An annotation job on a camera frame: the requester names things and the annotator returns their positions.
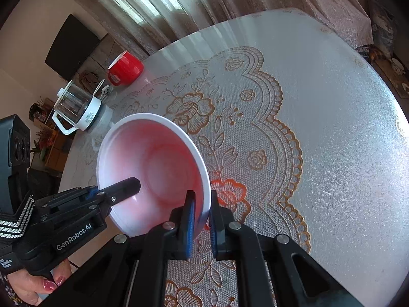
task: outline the finger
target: finger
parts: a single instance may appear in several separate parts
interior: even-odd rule
[[[53,282],[44,277],[32,276],[25,269],[11,273],[7,279],[14,291],[20,289],[27,292],[50,294],[57,289],[57,285]]]
[[[21,300],[33,306],[38,306],[42,302],[42,299],[38,296],[38,294],[33,291],[26,291],[20,287],[16,287],[14,292]]]
[[[68,259],[62,261],[53,271],[54,281],[58,286],[71,276],[71,265]]]

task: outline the lace tablecloth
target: lace tablecloth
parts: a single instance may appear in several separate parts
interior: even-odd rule
[[[283,9],[212,26],[144,64],[75,137],[61,190],[96,184],[113,123],[163,115],[195,142],[236,220],[291,236],[365,305],[389,302],[409,269],[409,126],[360,55]],[[91,256],[116,233],[112,225],[73,257]],[[169,262],[165,306],[237,305],[234,262],[212,259],[205,227],[189,261]]]

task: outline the black screen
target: black screen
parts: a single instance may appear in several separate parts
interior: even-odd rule
[[[70,81],[98,44],[98,37],[70,14],[48,52],[46,64]]]

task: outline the silver bolt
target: silver bolt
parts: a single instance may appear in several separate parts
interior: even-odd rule
[[[117,234],[115,235],[114,241],[117,244],[123,244],[126,241],[126,235],[124,234]]]
[[[229,227],[231,229],[241,229],[241,224],[238,221],[231,221]]]
[[[172,222],[172,221],[165,221],[162,224],[162,227],[164,229],[167,229],[168,231],[170,231],[171,229],[174,229],[176,227],[176,224],[174,222]]]
[[[287,244],[290,242],[290,238],[288,237],[288,235],[285,234],[280,234],[277,236],[277,241],[283,245]]]

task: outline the fingernail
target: fingernail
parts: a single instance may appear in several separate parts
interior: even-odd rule
[[[64,283],[67,279],[64,276],[58,277],[57,280],[55,281],[58,286],[61,286],[62,283]]]
[[[42,281],[42,287],[44,287],[47,291],[53,292],[58,286],[50,280],[44,279]]]

